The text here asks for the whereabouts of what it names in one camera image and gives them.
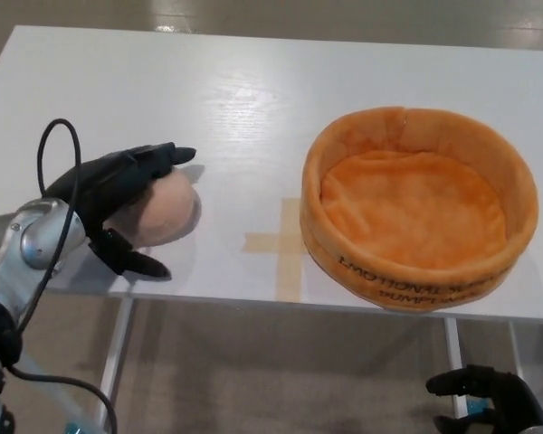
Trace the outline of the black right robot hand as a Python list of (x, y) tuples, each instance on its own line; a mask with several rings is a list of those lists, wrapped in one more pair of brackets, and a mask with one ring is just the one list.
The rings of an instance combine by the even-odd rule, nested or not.
[(473, 396), (492, 401), (490, 408), (460, 418), (438, 415), (433, 424), (440, 433), (468, 433), (474, 425), (493, 433), (543, 432), (543, 408), (527, 383), (515, 373), (469, 364), (440, 373), (426, 382), (436, 396)]

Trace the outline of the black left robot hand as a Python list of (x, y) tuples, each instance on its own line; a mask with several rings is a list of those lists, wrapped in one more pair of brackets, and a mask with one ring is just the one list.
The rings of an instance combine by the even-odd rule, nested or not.
[(113, 152), (73, 167), (51, 185), (39, 183), (43, 197), (71, 202), (81, 219), (91, 251), (117, 275), (132, 271), (150, 278), (167, 279), (169, 269), (160, 261), (135, 250), (130, 241), (103, 223), (116, 212), (143, 197), (151, 185), (195, 157), (192, 147), (172, 142), (137, 146)]

